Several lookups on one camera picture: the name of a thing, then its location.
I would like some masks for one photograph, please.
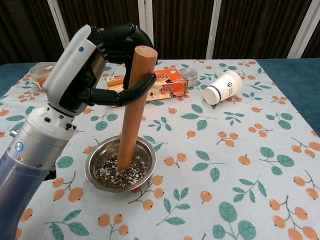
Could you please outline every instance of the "small metal tin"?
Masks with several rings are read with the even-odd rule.
[[[188,88],[196,86],[198,80],[198,72],[196,70],[183,68],[181,69],[180,74],[184,78]]]
[[[147,140],[138,136],[133,155],[140,157],[140,159],[144,162],[144,177],[137,183],[124,188],[110,188],[101,184],[97,179],[97,168],[109,157],[118,155],[120,139],[121,136],[118,135],[104,140],[93,149],[91,154],[86,159],[85,176],[88,181],[99,190],[111,193],[130,191],[147,181],[155,169],[157,156],[154,148]]]

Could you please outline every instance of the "jar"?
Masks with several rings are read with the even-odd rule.
[[[42,90],[42,86],[55,65],[55,62],[40,62],[30,68],[29,72],[37,89]]]
[[[196,70],[190,68],[183,68],[180,70],[180,74],[184,78],[186,86],[188,88],[196,86],[198,80],[198,73]]]

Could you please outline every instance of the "metal container lid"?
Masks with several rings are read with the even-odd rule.
[[[29,72],[34,78],[46,77],[54,69],[55,65],[55,62],[40,62],[30,68]]]
[[[193,80],[198,77],[198,72],[194,69],[183,68],[180,70],[181,76],[186,80]]]

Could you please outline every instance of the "tipped over cup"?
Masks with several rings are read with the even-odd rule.
[[[210,105],[237,95],[242,90],[242,79],[234,71],[226,71],[203,91],[204,100]]]

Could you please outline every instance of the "blue stripe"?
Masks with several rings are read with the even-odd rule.
[[[218,92],[218,94],[219,94],[219,101],[218,101],[218,103],[220,103],[220,101],[221,101],[221,93],[220,93],[220,91],[218,90],[218,88],[216,88],[215,86],[212,86],[212,85],[209,85],[208,87],[214,88],[214,89]]]

